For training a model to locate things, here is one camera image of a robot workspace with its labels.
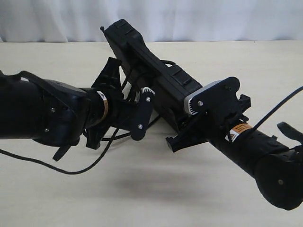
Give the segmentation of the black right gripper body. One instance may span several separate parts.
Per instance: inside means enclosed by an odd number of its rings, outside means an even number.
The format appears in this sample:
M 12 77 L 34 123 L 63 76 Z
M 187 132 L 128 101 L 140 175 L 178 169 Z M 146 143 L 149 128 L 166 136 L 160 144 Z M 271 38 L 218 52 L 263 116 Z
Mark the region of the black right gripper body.
M 240 81 L 236 77 L 223 79 L 217 92 L 205 99 L 207 103 L 198 107 L 197 114 L 210 115 L 213 120 L 211 127 L 222 132 L 223 138 L 229 142 L 234 142 L 240 134 L 234 127 L 248 121 L 248 117 L 237 115 L 237 100 L 239 98 L 236 93 L 239 88 Z

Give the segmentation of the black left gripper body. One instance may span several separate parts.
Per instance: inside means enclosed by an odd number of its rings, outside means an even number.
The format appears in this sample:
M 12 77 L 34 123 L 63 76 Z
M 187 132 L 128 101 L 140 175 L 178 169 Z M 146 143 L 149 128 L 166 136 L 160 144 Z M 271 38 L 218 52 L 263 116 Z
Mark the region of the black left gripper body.
M 107 132 L 110 127 L 133 129 L 138 103 L 124 99 L 121 90 L 112 87 L 91 87 L 86 92 L 90 108 L 85 132 Z

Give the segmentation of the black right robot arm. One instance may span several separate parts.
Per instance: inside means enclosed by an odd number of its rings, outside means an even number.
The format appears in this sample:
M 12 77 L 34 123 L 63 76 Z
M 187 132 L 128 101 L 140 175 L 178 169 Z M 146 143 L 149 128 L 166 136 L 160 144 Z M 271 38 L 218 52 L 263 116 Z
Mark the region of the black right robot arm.
M 303 148 L 289 148 L 250 126 L 244 112 L 251 99 L 238 96 L 239 87 L 239 80 L 229 77 L 185 97 L 190 120 L 167 144 L 176 152 L 209 142 L 256 181 L 269 203 L 293 210 L 303 201 Z

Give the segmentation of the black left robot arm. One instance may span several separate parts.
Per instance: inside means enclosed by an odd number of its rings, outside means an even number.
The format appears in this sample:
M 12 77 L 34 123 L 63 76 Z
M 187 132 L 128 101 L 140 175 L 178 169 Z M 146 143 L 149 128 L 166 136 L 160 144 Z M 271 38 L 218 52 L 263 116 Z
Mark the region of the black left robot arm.
M 124 99 L 121 62 L 108 58 L 92 86 L 74 87 L 28 71 L 0 76 L 0 137 L 75 146 L 81 135 L 98 149 L 110 127 L 127 130 L 138 105 Z

